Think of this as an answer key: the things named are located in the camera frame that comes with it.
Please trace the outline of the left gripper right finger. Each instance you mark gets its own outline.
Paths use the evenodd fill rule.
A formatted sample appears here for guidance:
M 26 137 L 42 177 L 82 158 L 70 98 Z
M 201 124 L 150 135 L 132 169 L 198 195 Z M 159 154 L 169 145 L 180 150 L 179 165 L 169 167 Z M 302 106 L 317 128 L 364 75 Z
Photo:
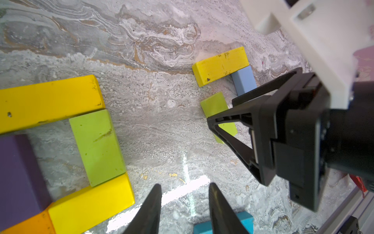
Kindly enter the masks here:
M 215 183 L 209 185 L 208 195 L 214 234 L 249 234 Z

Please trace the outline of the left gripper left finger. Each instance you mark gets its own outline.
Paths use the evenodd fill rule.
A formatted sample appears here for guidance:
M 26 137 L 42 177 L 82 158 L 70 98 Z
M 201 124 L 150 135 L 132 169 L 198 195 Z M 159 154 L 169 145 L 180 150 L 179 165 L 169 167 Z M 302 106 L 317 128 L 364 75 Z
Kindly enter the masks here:
M 123 234 L 158 234 L 162 189 L 155 184 Z

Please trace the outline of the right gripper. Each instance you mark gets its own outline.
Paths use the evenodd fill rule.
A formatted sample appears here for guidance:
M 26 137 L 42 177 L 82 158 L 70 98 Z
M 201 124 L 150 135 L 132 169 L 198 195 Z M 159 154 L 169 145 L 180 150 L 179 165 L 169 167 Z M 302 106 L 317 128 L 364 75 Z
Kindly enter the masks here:
M 331 168 L 374 190 L 374 83 L 355 82 L 348 108 L 332 109 L 318 76 L 302 71 L 234 98 L 207 124 L 258 183 L 269 186 L 277 174 L 293 202 L 317 211 Z

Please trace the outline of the teal block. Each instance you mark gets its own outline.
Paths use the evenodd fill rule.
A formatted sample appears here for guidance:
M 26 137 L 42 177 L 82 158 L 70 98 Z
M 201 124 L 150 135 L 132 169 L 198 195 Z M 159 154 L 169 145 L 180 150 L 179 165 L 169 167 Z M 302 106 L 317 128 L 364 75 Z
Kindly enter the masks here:
M 240 220 L 241 224 L 250 233 L 254 233 L 254 217 L 246 211 L 236 213 L 237 218 Z M 204 223 L 196 224 L 193 228 L 194 234 L 212 234 L 212 223 L 211 221 L 206 221 Z

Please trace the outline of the light blue block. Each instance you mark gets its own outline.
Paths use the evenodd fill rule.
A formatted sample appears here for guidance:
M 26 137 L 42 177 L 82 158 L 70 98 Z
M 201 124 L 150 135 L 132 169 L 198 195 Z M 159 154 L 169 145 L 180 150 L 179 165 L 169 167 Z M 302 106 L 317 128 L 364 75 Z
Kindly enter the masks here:
M 257 88 L 256 80 L 251 66 L 242 68 L 231 74 L 238 96 Z

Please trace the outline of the yellow block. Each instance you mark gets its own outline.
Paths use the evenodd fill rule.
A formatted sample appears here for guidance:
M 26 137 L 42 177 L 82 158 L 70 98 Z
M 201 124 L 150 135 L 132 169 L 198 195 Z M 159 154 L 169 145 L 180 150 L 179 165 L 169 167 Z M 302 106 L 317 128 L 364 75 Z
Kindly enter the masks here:
M 1 90 L 1 134 L 105 109 L 94 75 Z
M 82 234 L 135 204 L 127 173 L 56 201 L 48 213 L 57 234 Z
M 244 47 L 199 61 L 192 66 L 199 87 L 248 67 L 249 61 Z

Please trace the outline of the orange block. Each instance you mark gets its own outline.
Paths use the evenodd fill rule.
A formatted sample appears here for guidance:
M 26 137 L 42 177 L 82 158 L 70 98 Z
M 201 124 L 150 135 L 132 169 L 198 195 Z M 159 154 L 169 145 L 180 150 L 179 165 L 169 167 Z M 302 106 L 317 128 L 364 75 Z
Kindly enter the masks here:
M 43 211 L 17 225 L 14 225 L 1 234 L 55 234 L 48 211 Z

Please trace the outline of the purple block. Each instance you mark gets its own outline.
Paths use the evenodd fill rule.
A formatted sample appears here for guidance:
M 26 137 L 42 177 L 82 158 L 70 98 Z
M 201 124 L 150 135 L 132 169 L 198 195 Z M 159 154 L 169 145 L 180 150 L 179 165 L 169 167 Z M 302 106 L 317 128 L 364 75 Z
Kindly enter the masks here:
M 51 203 L 28 136 L 1 137 L 1 231 L 36 216 Z

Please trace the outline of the yellow block top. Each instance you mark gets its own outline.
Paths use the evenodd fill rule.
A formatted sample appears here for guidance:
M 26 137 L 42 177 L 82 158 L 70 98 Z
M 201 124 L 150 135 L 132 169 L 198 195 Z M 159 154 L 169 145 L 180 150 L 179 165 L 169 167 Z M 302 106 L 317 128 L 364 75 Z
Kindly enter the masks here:
M 1 134 L 105 109 L 94 75 L 1 90 Z

